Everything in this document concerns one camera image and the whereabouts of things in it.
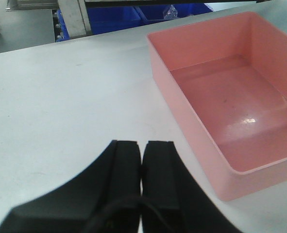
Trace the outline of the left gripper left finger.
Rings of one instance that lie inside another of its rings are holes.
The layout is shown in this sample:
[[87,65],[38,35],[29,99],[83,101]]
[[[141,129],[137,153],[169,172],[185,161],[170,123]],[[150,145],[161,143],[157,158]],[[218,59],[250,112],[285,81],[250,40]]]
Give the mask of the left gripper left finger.
[[136,233],[139,212],[124,198],[140,195],[140,151],[135,141],[113,140],[85,170],[59,188],[14,207],[0,233],[78,233],[105,207],[119,201],[103,233]]

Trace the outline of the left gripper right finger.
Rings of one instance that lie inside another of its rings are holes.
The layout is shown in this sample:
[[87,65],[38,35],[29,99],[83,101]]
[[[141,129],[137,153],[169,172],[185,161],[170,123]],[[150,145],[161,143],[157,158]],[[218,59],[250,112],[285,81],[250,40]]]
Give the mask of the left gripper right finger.
[[233,225],[213,204],[182,162],[173,142],[149,141],[143,156],[143,196],[160,218],[143,212],[145,233],[231,233]]

